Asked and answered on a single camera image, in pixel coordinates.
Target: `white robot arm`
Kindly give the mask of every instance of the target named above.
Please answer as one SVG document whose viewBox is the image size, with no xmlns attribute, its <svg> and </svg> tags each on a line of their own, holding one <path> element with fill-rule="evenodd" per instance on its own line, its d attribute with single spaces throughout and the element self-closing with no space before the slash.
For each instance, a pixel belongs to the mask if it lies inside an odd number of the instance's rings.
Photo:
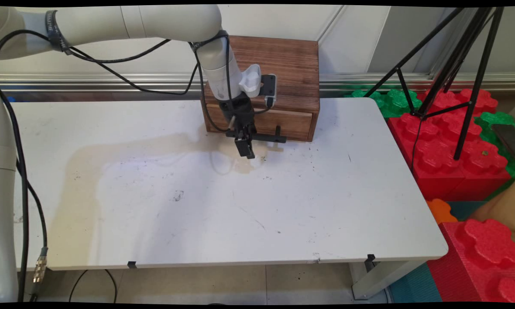
<svg viewBox="0 0 515 309">
<path fill-rule="evenodd" d="M 18 12 L 15 8 L 0 6 L 0 40 L 19 29 L 32 30 L 49 36 L 49 17 L 40 13 Z M 230 121 L 227 136 L 235 137 L 241 156 L 253 158 L 254 139 L 285 142 L 285 137 L 256 134 L 253 108 L 249 98 L 264 95 L 260 89 L 262 76 L 257 64 L 240 72 L 234 53 L 226 37 L 218 37 L 222 30 L 218 6 L 93 6 L 61 8 L 55 12 L 55 25 L 68 46 L 108 41 L 161 37 L 200 44 L 196 54 L 215 98 L 224 116 Z M 57 49 L 39 37 L 20 34 L 10 39 L 0 51 L 0 59 L 12 59 Z M 226 63 L 226 51 L 229 62 Z M 269 76 L 267 110 L 274 104 L 275 76 Z M 12 206 L 15 179 L 16 147 L 9 115 L 0 97 L 0 302 L 15 301 L 18 293 L 15 251 L 13 245 Z"/>
</svg>

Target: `tile floor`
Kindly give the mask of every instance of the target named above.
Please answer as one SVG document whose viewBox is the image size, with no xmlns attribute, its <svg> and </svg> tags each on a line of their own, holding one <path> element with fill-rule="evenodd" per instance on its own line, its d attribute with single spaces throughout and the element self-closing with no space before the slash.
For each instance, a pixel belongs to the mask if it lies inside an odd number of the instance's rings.
<svg viewBox="0 0 515 309">
<path fill-rule="evenodd" d="M 68 301 L 81 273 L 46 272 L 38 301 Z M 387 301 L 383 291 L 366 301 L 354 300 L 348 264 L 139 268 L 110 273 L 118 285 L 117 303 L 311 305 Z M 31 278 L 29 273 L 27 292 Z M 72 296 L 73 302 L 112 303 L 113 299 L 114 286 L 104 270 L 89 270 Z"/>
</svg>

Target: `wooden drawer box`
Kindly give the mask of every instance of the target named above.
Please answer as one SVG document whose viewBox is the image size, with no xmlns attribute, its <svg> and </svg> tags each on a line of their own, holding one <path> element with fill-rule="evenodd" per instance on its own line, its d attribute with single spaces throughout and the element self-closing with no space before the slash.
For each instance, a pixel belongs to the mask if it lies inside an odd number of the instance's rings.
<svg viewBox="0 0 515 309">
<path fill-rule="evenodd" d="M 277 101 L 263 114 L 255 115 L 258 133 L 281 135 L 297 141 L 312 141 L 320 100 L 318 92 L 318 43 L 298 39 L 231 36 L 230 45 L 241 71 L 251 64 L 261 67 L 261 74 L 277 76 Z M 208 85 L 204 88 L 210 117 L 222 129 L 228 126 L 219 104 Z M 252 98 L 256 111 L 265 108 L 263 97 Z M 208 132 L 217 132 L 204 115 Z"/>
</svg>

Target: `black tripod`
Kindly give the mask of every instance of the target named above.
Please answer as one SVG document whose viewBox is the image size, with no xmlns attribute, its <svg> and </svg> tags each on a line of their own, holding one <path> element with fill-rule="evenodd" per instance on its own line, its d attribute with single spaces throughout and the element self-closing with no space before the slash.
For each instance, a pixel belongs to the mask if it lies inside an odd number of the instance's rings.
<svg viewBox="0 0 515 309">
<path fill-rule="evenodd" d="M 414 108 L 412 104 L 412 100 L 410 99 L 410 94 L 408 93 L 408 87 L 406 86 L 406 82 L 404 81 L 404 77 L 402 76 L 401 67 L 414 56 L 425 44 L 428 43 L 437 33 L 442 30 L 448 23 L 452 21 L 463 8 L 456 8 L 450 15 L 448 15 L 430 34 L 427 35 L 408 55 L 406 55 L 399 63 L 395 65 L 386 76 L 384 76 L 369 92 L 366 93 L 365 97 L 369 97 L 375 90 L 377 90 L 387 79 L 389 79 L 395 72 L 399 76 L 400 83 L 402 86 L 402 90 L 406 96 L 406 100 L 408 101 L 408 106 L 410 107 L 410 114 L 419 117 L 421 121 L 425 119 L 439 115 L 442 113 L 454 111 L 458 108 L 467 107 L 467 112 L 465 115 L 465 119 L 463 120 L 462 130 L 460 133 L 460 137 L 458 139 L 458 144 L 456 146 L 456 152 L 454 153 L 454 160 L 459 160 L 460 155 L 463 149 L 463 143 L 465 142 L 465 138 L 467 135 L 467 130 L 469 129 L 469 124 L 471 123 L 471 117 L 473 115 L 473 110 L 475 109 L 475 104 L 477 103 L 477 96 L 479 95 L 479 89 L 481 88 L 481 83 L 483 82 L 483 77 L 485 76 L 485 70 L 487 68 L 488 59 L 491 55 L 492 46 L 494 45 L 494 39 L 496 38 L 497 29 L 500 25 L 501 16 L 503 13 L 503 6 L 499 6 L 495 9 L 495 11 L 488 17 L 489 12 L 492 10 L 492 7 L 488 8 L 478 8 L 477 12 L 471 19 L 469 26 L 463 33 L 461 39 L 458 41 L 456 47 L 452 51 L 452 54 L 446 61 L 444 67 L 442 67 L 441 71 L 436 76 L 431 89 L 424 99 L 424 103 L 420 107 L 418 111 Z M 473 91 L 471 93 L 471 98 L 469 102 L 457 104 L 452 107 L 448 107 L 442 109 L 441 111 L 437 111 L 434 113 L 427 114 L 431 105 L 433 104 L 436 95 L 439 90 L 444 87 L 444 93 L 448 91 L 454 78 L 456 78 L 456 74 L 461 68 L 461 65 L 467 55 L 471 46 L 481 33 L 481 30 L 487 25 L 489 20 L 493 18 L 490 31 L 488 33 L 487 42 L 485 43 L 485 50 L 483 51 L 483 56 L 481 58 L 481 62 L 479 64 L 479 69 L 477 71 L 477 76 L 475 78 L 475 84 L 473 85 Z"/>
</svg>

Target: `white table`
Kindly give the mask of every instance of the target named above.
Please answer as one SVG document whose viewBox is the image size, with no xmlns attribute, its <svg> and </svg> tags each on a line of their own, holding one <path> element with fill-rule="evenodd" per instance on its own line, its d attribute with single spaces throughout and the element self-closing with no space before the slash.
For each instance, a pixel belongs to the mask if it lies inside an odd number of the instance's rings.
<svg viewBox="0 0 515 309">
<path fill-rule="evenodd" d="M 314 142 L 206 133 L 200 102 L 14 103 L 52 270 L 382 262 L 367 298 L 448 252 L 374 101 L 322 99 Z M 15 248 L 20 257 L 20 178 Z M 29 266 L 41 248 L 30 203 Z"/>
</svg>

